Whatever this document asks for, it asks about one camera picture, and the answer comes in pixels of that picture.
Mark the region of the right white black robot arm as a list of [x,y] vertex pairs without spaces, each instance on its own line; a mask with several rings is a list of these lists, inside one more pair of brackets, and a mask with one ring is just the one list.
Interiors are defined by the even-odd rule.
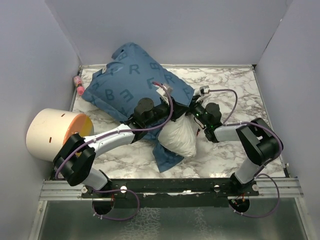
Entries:
[[231,175],[229,184],[230,191],[240,196],[262,169],[279,157],[284,149],[283,143],[262,118],[224,125],[219,105],[210,102],[203,106],[203,101],[198,98],[192,98],[188,114],[201,123],[207,140],[212,143],[237,141],[246,153],[246,159]]

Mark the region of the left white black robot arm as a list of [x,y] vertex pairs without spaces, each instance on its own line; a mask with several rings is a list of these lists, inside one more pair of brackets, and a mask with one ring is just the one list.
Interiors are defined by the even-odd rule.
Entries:
[[189,110],[172,97],[168,102],[154,105],[150,98],[142,98],[128,120],[118,127],[91,136],[72,134],[53,160],[55,177],[62,175],[71,187],[79,184],[93,189],[97,196],[106,197],[111,190],[110,179],[101,170],[93,168],[96,157],[117,147],[141,140],[148,132],[162,128]]

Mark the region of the white pillow with red logo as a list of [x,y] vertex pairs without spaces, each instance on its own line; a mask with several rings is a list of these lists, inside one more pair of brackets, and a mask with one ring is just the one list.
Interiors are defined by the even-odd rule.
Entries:
[[197,154],[197,137],[200,125],[192,114],[183,113],[175,121],[169,120],[157,134],[162,147],[184,158]]

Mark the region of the blue lettered pillowcase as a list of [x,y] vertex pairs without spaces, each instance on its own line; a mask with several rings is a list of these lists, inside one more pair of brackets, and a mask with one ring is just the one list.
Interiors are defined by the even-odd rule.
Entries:
[[[163,68],[138,44],[128,42],[112,54],[112,62],[107,64],[105,72],[99,70],[92,75],[82,98],[118,122],[124,122],[142,98],[150,98],[155,105],[160,104],[160,95],[153,82],[172,87],[170,95],[176,102],[186,106],[191,103],[194,89],[190,85]],[[186,157],[160,145],[157,134],[161,129],[148,132],[144,139],[155,142],[152,153],[158,170],[165,172]]]

